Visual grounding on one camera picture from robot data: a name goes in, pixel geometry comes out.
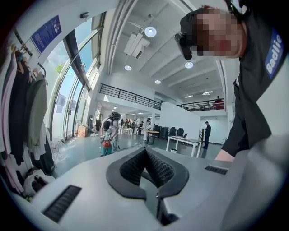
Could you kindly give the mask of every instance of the black pants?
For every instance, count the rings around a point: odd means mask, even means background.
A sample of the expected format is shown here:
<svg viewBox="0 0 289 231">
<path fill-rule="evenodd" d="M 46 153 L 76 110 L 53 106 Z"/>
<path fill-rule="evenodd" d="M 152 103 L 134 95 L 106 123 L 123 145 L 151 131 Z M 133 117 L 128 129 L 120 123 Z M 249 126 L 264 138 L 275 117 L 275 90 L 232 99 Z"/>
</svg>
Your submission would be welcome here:
<svg viewBox="0 0 289 231">
<path fill-rule="evenodd" d="M 205 135 L 205 145 L 204 145 L 204 148 L 208 148 L 208 145 L 209 145 L 209 137 L 210 137 L 210 136 L 206 136 L 206 135 Z"/>
</svg>

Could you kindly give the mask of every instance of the blue logo patch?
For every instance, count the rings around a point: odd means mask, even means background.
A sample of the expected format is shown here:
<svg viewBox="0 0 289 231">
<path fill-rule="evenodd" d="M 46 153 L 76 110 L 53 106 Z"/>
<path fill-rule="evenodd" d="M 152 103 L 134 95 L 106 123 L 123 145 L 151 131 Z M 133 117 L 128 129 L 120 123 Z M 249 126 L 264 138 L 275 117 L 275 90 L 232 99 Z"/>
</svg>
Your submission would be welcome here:
<svg viewBox="0 0 289 231">
<path fill-rule="evenodd" d="M 283 54 L 284 43 L 281 36 L 277 33 L 275 28 L 273 28 L 271 46 L 265 61 L 265 67 L 270 79 L 273 78 L 274 73 L 278 67 L 279 61 Z"/>
</svg>

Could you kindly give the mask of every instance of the green foliage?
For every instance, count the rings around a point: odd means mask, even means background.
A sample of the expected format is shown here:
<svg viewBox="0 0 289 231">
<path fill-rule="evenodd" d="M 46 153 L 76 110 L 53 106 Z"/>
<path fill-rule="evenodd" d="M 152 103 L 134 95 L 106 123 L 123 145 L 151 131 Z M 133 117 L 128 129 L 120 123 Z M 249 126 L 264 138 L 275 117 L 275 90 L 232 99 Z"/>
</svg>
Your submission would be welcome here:
<svg viewBox="0 0 289 231">
<path fill-rule="evenodd" d="M 63 68 L 64 64 L 59 64 L 56 68 L 55 68 L 55 71 L 60 74 L 62 68 Z"/>
</svg>

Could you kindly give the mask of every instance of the black t-shirt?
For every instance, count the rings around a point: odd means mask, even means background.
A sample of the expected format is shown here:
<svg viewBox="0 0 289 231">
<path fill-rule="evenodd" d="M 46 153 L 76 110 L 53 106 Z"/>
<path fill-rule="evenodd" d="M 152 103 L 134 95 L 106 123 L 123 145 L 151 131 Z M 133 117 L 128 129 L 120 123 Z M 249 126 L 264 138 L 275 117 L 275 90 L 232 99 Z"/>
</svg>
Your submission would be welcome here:
<svg viewBox="0 0 289 231">
<path fill-rule="evenodd" d="M 222 148 L 232 156 L 271 135 L 257 100 L 273 81 L 287 54 L 278 32 L 256 12 L 245 14 L 244 22 L 247 47 L 234 82 L 235 119 Z"/>
<path fill-rule="evenodd" d="M 211 126 L 207 125 L 205 136 L 210 136 L 210 135 L 211 135 Z"/>
</svg>

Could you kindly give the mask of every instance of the cardboard box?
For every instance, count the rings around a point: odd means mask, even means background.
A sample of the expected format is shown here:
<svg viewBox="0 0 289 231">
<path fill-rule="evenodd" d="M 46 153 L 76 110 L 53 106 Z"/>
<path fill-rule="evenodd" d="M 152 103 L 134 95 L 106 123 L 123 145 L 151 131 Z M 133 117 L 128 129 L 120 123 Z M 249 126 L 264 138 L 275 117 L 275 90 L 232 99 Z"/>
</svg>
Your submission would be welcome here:
<svg viewBox="0 0 289 231">
<path fill-rule="evenodd" d="M 88 130 L 89 130 L 88 126 L 78 125 L 77 136 L 78 137 L 87 137 Z"/>
</svg>

